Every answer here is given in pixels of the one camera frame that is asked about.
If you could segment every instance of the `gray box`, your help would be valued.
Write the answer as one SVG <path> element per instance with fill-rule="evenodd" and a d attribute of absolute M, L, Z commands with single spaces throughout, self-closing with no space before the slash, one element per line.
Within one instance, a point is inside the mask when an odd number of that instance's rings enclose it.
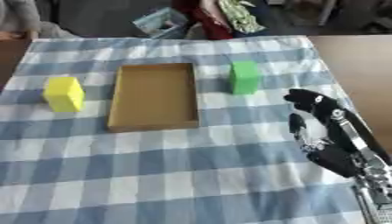
<path fill-rule="evenodd" d="M 187 22 L 186 17 L 176 10 L 163 8 L 133 21 L 133 24 L 151 39 L 183 39 Z"/>

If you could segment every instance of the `robotic hand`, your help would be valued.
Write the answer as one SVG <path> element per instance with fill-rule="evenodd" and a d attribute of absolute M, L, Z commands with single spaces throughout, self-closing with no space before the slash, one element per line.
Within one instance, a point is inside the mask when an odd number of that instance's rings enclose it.
<path fill-rule="evenodd" d="M 322 94 L 291 89 L 284 99 L 314 115 L 327 136 L 311 141 L 305 120 L 290 115 L 290 132 L 306 156 L 345 178 L 353 178 L 353 191 L 368 224 L 392 223 L 392 165 L 388 153 L 353 112 Z"/>

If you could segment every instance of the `tablecloth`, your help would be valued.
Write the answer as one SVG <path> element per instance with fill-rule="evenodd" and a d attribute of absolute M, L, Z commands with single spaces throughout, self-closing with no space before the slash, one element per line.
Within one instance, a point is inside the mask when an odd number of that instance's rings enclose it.
<path fill-rule="evenodd" d="M 239 60 L 259 66 L 255 94 L 230 94 Z M 118 67 L 178 62 L 194 64 L 200 127 L 108 133 Z M 48 108 L 54 76 L 79 79 L 81 112 Z M 293 141 L 289 88 L 353 108 L 306 37 L 36 40 L 0 96 L 0 223 L 362 223 L 350 180 Z"/>

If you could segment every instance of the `cardboard box lid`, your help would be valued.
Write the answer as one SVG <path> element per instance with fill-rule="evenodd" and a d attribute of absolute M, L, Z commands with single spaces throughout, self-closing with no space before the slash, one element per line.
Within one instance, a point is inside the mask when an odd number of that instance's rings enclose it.
<path fill-rule="evenodd" d="M 114 132 L 199 126 L 192 64 L 122 66 L 108 127 Z"/>

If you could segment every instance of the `yellow cube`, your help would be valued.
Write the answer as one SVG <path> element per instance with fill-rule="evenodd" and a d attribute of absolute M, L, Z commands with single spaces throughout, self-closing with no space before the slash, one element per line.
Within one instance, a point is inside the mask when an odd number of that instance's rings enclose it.
<path fill-rule="evenodd" d="M 50 78 L 44 98 L 54 112 L 78 112 L 83 107 L 84 92 L 74 77 Z"/>

